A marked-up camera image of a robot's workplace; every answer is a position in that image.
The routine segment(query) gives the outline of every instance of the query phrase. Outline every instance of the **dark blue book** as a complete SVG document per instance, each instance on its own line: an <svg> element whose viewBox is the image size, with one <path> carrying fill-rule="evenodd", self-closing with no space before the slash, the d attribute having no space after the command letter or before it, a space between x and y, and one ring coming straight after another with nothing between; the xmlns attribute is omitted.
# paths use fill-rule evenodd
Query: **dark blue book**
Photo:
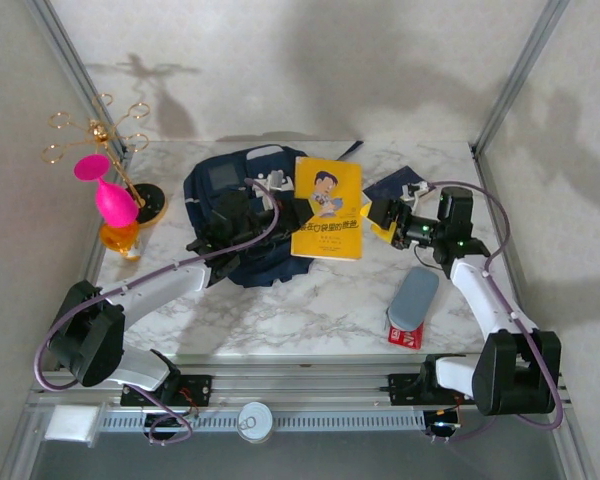
<svg viewBox="0 0 600 480"><path fill-rule="evenodd" d="M381 198L397 200L402 196L403 185L418 183L423 180L411 167L402 167L400 170L365 188L363 192L372 202Z"/></svg>

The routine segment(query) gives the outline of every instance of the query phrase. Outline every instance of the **yellow book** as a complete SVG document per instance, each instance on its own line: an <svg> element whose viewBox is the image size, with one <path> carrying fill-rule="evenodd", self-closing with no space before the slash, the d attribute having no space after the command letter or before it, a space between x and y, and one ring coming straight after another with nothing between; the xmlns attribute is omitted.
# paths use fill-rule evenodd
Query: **yellow book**
<svg viewBox="0 0 600 480"><path fill-rule="evenodd" d="M291 236L291 255L362 258L361 192L360 165L298 157L295 197L309 200L313 217Z"/></svg>

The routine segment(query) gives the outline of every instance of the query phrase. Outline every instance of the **red card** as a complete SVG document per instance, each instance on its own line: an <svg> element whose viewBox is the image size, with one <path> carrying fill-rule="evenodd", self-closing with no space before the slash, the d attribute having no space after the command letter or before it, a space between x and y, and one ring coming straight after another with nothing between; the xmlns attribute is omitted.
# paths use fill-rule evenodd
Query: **red card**
<svg viewBox="0 0 600 480"><path fill-rule="evenodd" d="M411 348L413 350L420 350L422 346L422 330L424 329L424 323L422 323L413 332L405 332L395 328L393 325L389 326L389 343L395 345L401 345L403 347Z"/></svg>

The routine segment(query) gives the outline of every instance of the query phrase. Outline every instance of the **backpack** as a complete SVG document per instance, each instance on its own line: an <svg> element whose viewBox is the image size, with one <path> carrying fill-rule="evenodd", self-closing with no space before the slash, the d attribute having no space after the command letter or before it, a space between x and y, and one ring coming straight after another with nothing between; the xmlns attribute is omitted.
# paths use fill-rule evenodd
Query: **backpack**
<svg viewBox="0 0 600 480"><path fill-rule="evenodd" d="M198 238L210 223L211 214L223 194L244 189L244 179L264 181L269 173L282 170L285 182L278 197L293 199L296 157L307 154L290 147L265 145L208 158L195 166L184 181L184 197L187 214ZM264 210L262 193L247 189L249 206L253 211ZM265 251L249 249L238 253L239 265L228 275L237 285L270 287L273 282L287 282L294 275L307 273L311 258L291 256L291 239L269 246Z"/></svg>

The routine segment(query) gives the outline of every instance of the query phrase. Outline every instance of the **cartoon character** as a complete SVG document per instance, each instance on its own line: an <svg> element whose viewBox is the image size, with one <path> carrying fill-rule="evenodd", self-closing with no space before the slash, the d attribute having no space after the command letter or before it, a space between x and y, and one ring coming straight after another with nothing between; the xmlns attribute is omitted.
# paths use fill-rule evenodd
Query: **cartoon character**
<svg viewBox="0 0 600 480"><path fill-rule="evenodd" d="M316 174L313 184L311 200L317 204L314 206L314 213L323 218L335 217L335 212L340 210L344 203L342 198L331 198L331 191L338 185L338 179L322 170Z"/></svg>

